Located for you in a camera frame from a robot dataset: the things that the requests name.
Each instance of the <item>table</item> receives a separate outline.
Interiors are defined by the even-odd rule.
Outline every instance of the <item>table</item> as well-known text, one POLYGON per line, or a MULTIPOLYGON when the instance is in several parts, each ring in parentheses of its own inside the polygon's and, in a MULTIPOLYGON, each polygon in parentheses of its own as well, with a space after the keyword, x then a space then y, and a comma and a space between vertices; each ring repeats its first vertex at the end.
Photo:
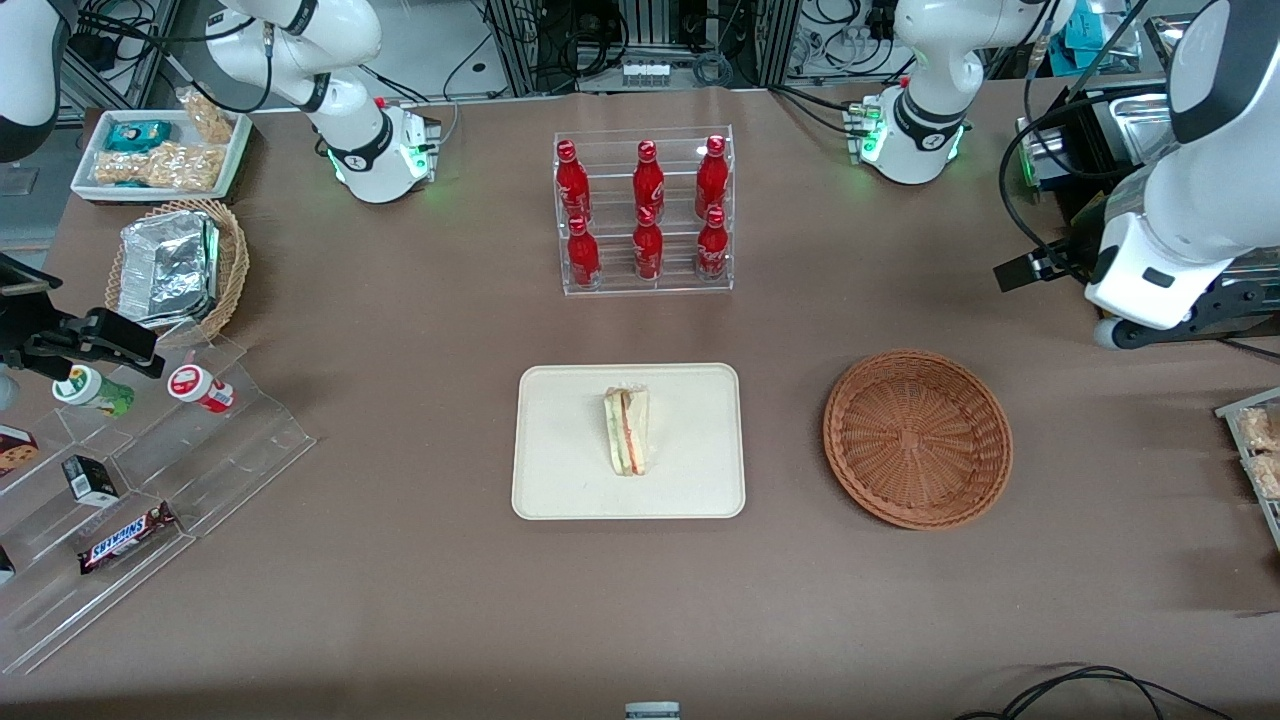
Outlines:
MULTIPOLYGON (((1068 661, 1275 716, 1280 564, 1212 415, 1275 368, 1217 343, 1100 350, 1069 281, 1000 295, 991 268, 1029 247, 995 179, 1019 90, 984 88, 927 187, 850 167, 838 135, 764 92, 468 105, 440 181, 387 206, 334 182, 303 117, 256 118, 228 329, 320 443, 35 674, 0 678, 32 703, 5 716, 620 717, 673 698, 691 720, 952 717, 1068 661), (552 135, 721 123, 733 292, 562 297, 552 135), (1014 474, 972 525, 891 528, 827 468, 832 383, 892 347, 960 361, 1009 414, 1014 474), (623 361, 737 369, 736 519, 512 512, 521 373, 623 361)), ((60 306, 100 302, 140 214, 69 202, 60 306)), ((47 409, 20 380, 14 418, 47 409)), ((1088 688, 1059 707, 1085 697, 1142 707, 1088 688)))

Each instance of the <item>bread slice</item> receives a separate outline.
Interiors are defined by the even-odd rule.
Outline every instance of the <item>bread slice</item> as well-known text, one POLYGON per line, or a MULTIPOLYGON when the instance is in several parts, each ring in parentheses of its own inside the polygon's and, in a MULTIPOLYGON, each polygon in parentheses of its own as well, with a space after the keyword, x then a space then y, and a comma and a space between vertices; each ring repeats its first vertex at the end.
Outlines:
POLYGON ((618 475, 643 475, 649 436, 649 391, 611 387, 604 393, 609 459, 618 475))

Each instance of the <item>aluminum foil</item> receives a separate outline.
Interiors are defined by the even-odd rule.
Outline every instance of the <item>aluminum foil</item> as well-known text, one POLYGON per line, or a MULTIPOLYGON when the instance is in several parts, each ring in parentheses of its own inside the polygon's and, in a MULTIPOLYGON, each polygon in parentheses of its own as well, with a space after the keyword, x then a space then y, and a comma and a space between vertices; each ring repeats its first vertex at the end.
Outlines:
POLYGON ((142 218, 125 227, 120 238, 122 315, 143 327, 163 327, 209 314, 218 245, 218 225, 209 214, 179 210, 142 218))

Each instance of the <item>white bottle with green label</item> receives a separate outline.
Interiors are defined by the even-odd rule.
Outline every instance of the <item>white bottle with green label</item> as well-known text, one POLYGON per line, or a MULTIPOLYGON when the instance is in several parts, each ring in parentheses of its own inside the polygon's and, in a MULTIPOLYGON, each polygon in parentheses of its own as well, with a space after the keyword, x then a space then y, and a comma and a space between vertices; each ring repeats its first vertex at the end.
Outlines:
POLYGON ((133 388, 109 380, 88 365, 72 365, 65 380, 54 382, 54 397, 68 405, 93 407, 104 415, 123 415, 133 405, 133 388))

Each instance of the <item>white tray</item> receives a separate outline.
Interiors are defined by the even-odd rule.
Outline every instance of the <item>white tray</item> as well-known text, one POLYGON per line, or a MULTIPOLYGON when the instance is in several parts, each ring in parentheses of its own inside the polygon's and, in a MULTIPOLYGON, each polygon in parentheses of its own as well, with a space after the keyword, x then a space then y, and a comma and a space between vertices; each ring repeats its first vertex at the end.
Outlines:
POLYGON ((88 138, 88 147, 81 156, 79 167, 76 168, 76 177, 72 178, 72 192, 84 200, 97 200, 108 202, 168 202, 169 200, 218 200, 227 197, 230 192, 232 181, 236 179, 236 170, 239 168, 241 156, 248 145, 248 133, 253 128, 253 120, 248 115, 236 115, 236 124, 232 127, 232 140, 227 143, 227 160, 218 173, 218 182, 209 192, 189 192, 174 190, 172 187, 120 187, 115 184, 101 184, 93 179, 93 165, 97 163, 97 154, 106 145, 106 136, 115 123, 129 123, 137 120, 169 120, 173 124, 173 135, 169 140, 182 145, 205 145, 200 137, 196 124, 187 117, 186 110, 108 110, 97 120, 93 135, 88 138))
POLYGON ((732 518, 746 502, 737 373, 719 363, 539 365, 520 379, 511 506, 526 520, 732 518), (604 393, 649 388, 649 471, 609 464, 604 393))

